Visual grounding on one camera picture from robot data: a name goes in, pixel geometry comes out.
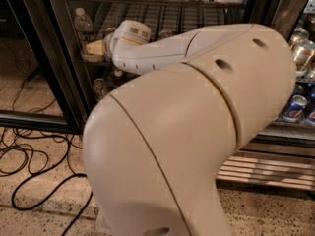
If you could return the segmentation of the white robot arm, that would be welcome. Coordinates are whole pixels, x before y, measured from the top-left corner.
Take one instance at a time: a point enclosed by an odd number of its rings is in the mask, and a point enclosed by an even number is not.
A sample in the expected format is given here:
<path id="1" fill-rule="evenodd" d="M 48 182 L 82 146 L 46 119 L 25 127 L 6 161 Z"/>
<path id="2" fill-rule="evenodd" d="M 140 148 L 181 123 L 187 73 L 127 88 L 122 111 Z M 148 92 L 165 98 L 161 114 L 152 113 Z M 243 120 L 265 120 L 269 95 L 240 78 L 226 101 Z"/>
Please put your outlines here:
<path id="1" fill-rule="evenodd" d="M 126 21 L 109 40 L 133 79 L 90 114 L 84 163 L 110 236 L 230 236 L 216 188 L 222 165 L 283 110 L 295 84 L 286 40 L 257 24 L 151 41 Z"/>

